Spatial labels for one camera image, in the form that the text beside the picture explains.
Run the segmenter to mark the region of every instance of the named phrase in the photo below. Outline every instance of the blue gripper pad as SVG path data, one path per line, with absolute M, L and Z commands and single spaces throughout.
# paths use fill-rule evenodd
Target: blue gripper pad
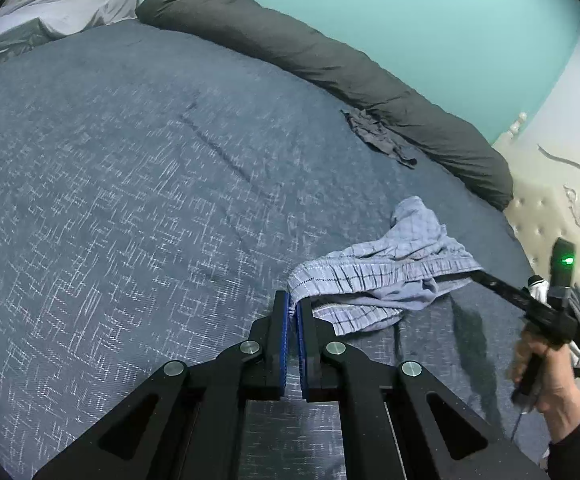
M 266 380 L 268 386 L 278 387 L 283 396 L 287 382 L 288 330 L 290 323 L 290 295 L 277 290 L 267 329 Z
M 299 343 L 299 377 L 301 379 L 301 393 L 307 399 L 307 352 L 305 349 L 305 338 L 303 336 L 303 315 L 301 305 L 296 306 L 296 335 Z
M 290 295 L 285 292 L 283 294 L 283 325 L 281 329 L 281 372 L 280 372 L 280 387 L 281 391 L 285 390 L 288 373 L 288 330 L 290 325 Z

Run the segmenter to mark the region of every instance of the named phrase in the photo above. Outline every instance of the teal wall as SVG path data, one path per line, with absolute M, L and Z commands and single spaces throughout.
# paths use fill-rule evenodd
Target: teal wall
M 257 0 L 345 41 L 490 141 L 532 117 L 580 31 L 577 0 Z

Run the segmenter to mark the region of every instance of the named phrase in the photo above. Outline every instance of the metal screw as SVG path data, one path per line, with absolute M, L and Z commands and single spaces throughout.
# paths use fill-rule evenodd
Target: metal screw
M 239 350 L 241 350 L 244 354 L 256 354 L 260 348 L 261 345 L 252 340 L 244 341 L 241 343 L 241 346 L 239 346 Z
M 423 368 L 416 361 L 406 361 L 401 366 L 401 370 L 403 370 L 403 373 L 405 375 L 409 375 L 410 377 L 416 377 L 417 375 L 421 374 Z
M 332 355 L 341 355 L 345 352 L 345 345 L 339 341 L 330 341 L 326 345 L 326 350 Z
M 181 361 L 168 361 L 163 366 L 163 373 L 171 377 L 179 375 L 185 370 L 185 365 Z

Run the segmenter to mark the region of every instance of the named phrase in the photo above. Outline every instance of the human hand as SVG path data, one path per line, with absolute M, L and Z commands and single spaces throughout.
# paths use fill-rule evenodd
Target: human hand
M 570 351 L 568 345 L 554 349 L 543 336 L 523 330 L 514 348 L 514 360 L 508 371 L 509 378 L 515 384 L 521 381 L 532 354 L 544 358 L 541 390 L 536 403 L 537 410 L 544 413 L 556 403 L 562 403 L 577 389 Z
M 516 384 L 533 353 L 544 358 L 536 408 L 545 416 L 552 442 L 558 442 L 580 424 L 580 390 L 574 382 L 570 349 L 568 345 L 554 349 L 544 337 L 524 330 L 508 370 L 509 378 Z

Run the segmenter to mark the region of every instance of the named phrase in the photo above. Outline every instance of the gray pillow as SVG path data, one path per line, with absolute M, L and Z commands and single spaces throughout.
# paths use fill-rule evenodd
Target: gray pillow
M 299 20 L 254 0 L 144 0 L 136 13 L 148 25 L 194 34 L 310 81 L 368 110 L 497 209 L 512 199 L 505 159 L 472 124 Z

